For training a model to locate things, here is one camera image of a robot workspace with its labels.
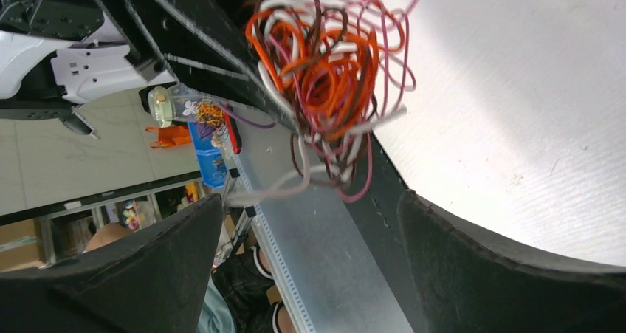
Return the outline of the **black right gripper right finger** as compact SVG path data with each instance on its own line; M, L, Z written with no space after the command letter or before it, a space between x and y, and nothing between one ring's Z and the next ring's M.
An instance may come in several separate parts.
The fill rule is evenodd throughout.
M625 268L550 253L405 191L407 262L430 332L623 332Z

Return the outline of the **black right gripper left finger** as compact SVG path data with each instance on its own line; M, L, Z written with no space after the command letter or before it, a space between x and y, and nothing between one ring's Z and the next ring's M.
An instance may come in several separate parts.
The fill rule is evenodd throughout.
M222 222L209 195L104 247L1 274L3 332L194 332Z

